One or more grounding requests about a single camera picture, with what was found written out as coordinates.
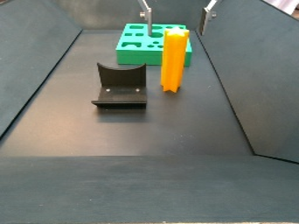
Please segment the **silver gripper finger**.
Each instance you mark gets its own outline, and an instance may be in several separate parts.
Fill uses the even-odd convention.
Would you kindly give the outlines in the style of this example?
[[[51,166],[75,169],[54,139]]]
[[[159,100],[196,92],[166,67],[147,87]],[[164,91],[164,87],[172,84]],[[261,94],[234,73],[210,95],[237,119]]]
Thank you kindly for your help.
[[[147,33],[152,35],[152,8],[148,6],[146,0],[138,0],[138,2],[142,7],[140,17],[147,22]]]
[[[215,7],[216,3],[218,3],[218,0],[210,0],[208,5],[202,9],[200,28],[199,28],[200,35],[204,35],[208,21],[212,18],[212,8]]]

